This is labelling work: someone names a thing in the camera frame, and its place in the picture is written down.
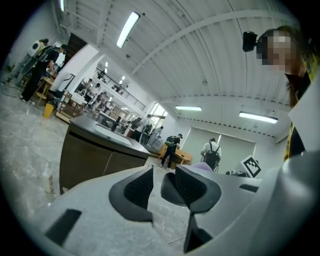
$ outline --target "dark countertop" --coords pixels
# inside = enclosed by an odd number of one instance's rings
[[[96,131],[96,129],[95,129],[96,125],[101,126],[101,127],[105,128],[107,130],[110,130],[110,131],[111,131],[111,129],[106,127],[106,126],[104,126],[104,125],[101,125],[97,121],[95,121],[95,120],[93,120],[93,119],[91,119],[91,118],[89,118],[89,117],[87,117],[85,115],[81,115],[81,116],[78,116],[76,118],[72,118],[70,120],[70,123],[75,125],[75,126],[77,126],[77,127],[79,127],[79,128],[81,128],[81,129],[83,129],[83,130],[85,130],[85,131],[87,131],[87,132],[89,132],[89,133],[91,133],[91,134],[93,134],[93,135],[95,135],[95,136],[97,136],[97,137],[100,137],[100,138],[102,138],[104,140],[107,140],[109,142],[115,143],[115,144],[117,144],[119,146],[122,146],[122,147],[126,147],[126,148],[129,148],[129,149],[132,149],[134,151],[138,151],[138,152],[150,155],[149,151],[147,151],[141,144],[139,144],[136,140],[134,140],[132,138],[125,137],[125,136],[123,136],[123,135],[121,135],[119,133],[116,133],[117,135],[120,135],[120,136],[126,138],[127,140],[129,140],[132,143],[132,145],[128,145],[128,144],[122,143],[121,141],[118,141],[118,140],[116,140],[114,138],[111,138],[111,137],[109,137],[107,135],[104,135],[104,134]]]

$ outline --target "railing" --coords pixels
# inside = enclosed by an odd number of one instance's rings
[[[120,86],[117,82],[112,80],[103,70],[100,68],[96,68],[94,71],[94,75],[103,81],[106,86],[110,87],[111,89],[114,89],[116,92],[118,92],[122,97],[130,101],[133,105],[135,105],[138,109],[143,111],[145,109],[145,105],[142,104],[141,101],[137,100],[132,94],[127,92],[124,88]]]

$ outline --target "black pants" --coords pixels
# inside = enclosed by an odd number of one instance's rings
[[[37,66],[34,67],[34,69],[32,70],[32,76],[21,94],[25,101],[30,100],[32,95],[34,95],[35,91],[38,88],[38,83],[45,71],[46,70],[43,70],[43,68]]]
[[[136,140],[137,142],[140,141],[142,132],[135,130],[131,136],[132,139]]]
[[[84,96],[84,100],[87,102],[86,104],[88,105],[92,98],[89,95],[86,95]]]
[[[172,151],[172,147],[168,147],[162,158],[161,164],[164,165],[167,157],[169,156],[168,167],[171,168],[172,161],[174,160],[175,152]]]

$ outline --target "concrete floor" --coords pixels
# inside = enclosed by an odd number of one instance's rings
[[[68,124],[54,116],[44,118],[44,106],[22,102],[18,89],[0,88],[1,183],[15,213],[36,226],[38,213],[60,196],[59,164]],[[160,160],[150,157],[146,164],[156,166]],[[53,193],[43,189],[44,172],[52,173]],[[186,235],[189,210],[161,198],[160,187],[166,173],[164,168],[154,167],[148,210],[153,213],[154,228],[168,243]],[[182,255],[183,243],[184,239],[179,239],[168,246]]]

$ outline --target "counter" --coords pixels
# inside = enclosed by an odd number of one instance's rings
[[[150,153],[87,116],[71,119],[60,161],[60,194],[84,181],[143,166]]]

